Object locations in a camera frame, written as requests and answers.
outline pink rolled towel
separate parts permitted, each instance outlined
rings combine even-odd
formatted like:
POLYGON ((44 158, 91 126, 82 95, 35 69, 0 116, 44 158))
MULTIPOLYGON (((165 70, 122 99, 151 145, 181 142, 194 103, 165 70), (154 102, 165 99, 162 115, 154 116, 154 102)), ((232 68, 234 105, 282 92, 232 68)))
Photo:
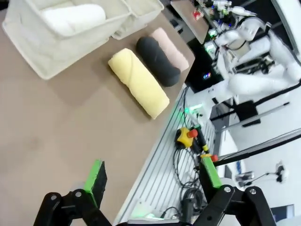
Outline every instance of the pink rolled towel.
POLYGON ((150 36, 157 40, 161 49, 174 67, 179 68, 181 72, 189 68, 187 59, 169 39, 163 28, 158 28, 150 36))

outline yellow rolled towel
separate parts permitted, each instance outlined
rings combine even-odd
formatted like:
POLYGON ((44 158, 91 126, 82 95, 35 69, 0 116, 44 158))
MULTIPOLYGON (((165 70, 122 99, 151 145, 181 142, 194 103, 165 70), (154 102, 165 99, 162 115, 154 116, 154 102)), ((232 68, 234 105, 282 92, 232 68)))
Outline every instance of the yellow rolled towel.
POLYGON ((125 48, 116 53, 109 66, 153 119, 168 106, 165 92, 131 50, 125 48))

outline white rolled towel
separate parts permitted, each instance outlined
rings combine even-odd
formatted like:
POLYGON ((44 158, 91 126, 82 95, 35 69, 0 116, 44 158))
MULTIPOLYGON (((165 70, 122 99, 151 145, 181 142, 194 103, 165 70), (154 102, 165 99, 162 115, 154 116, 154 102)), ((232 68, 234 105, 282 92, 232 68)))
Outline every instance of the white rolled towel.
POLYGON ((63 36, 92 29, 106 20, 104 9, 96 4, 46 8, 41 13, 51 28, 63 36))

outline basket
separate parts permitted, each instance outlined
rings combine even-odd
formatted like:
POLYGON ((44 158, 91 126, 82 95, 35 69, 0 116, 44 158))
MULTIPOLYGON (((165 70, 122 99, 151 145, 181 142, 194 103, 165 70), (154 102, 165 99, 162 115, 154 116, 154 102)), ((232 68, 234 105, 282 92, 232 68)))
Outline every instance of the basket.
POLYGON ((2 27, 33 70, 48 80, 106 43, 130 14, 124 0, 10 0, 2 27), (52 29, 41 14, 47 8, 82 4, 100 5, 106 20, 89 30, 64 36, 52 29))
POLYGON ((120 40, 146 27, 164 9, 160 0, 125 0, 132 14, 112 37, 120 40))

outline green gripper pad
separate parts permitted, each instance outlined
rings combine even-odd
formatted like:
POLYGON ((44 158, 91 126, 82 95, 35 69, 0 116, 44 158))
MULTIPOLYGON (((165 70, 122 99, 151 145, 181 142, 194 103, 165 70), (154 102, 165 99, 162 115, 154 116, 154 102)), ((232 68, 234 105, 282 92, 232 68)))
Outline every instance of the green gripper pad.
POLYGON ((206 171, 210 178, 212 186, 217 189, 220 188, 222 186, 222 182, 221 182, 220 177, 218 176, 218 173, 216 171, 216 168, 215 168, 211 158, 210 157, 202 158, 202 163, 206 168, 206 171))
POLYGON ((90 170, 84 190, 91 195, 94 204, 98 208, 100 208, 100 204, 103 199, 106 183, 107 174, 105 172, 104 162, 96 160, 90 170))

